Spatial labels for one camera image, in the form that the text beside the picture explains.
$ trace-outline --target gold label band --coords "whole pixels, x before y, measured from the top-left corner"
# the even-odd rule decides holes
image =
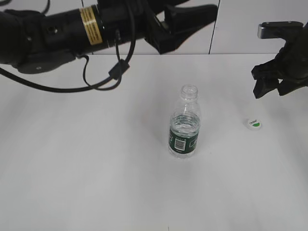
[[[103,42],[92,7],[80,9],[81,19],[88,35],[90,44],[96,45]]]

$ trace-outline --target cable connector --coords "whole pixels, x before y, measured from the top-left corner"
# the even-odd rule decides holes
[[[128,69],[130,68],[129,64],[121,59],[110,71],[109,76],[115,80],[118,80]]]

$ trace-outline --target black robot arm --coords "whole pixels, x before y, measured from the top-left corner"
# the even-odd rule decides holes
[[[0,12],[0,63],[24,74],[48,72],[76,57],[115,46],[116,41],[118,45],[130,42],[134,36],[145,38],[160,54],[174,51],[217,17],[216,5],[175,7],[183,2],[98,0],[97,5],[50,16],[6,10]],[[156,18],[162,11],[164,22]],[[123,64],[122,71],[128,67]]]
[[[286,44],[275,59],[252,70],[257,81],[255,97],[261,98],[275,89],[282,96],[308,86],[308,24],[303,27],[299,22],[267,22],[259,25],[258,36],[282,38]]]

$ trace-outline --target clear plastic bottle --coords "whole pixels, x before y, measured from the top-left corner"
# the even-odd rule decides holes
[[[169,150],[179,158],[191,157],[197,145],[201,111],[197,102],[198,88],[184,85],[170,118]]]

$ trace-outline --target bottle cap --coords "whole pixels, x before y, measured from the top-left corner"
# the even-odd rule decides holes
[[[250,129],[250,130],[260,130],[262,128],[262,123],[260,120],[257,119],[249,119],[247,120],[246,126]]]

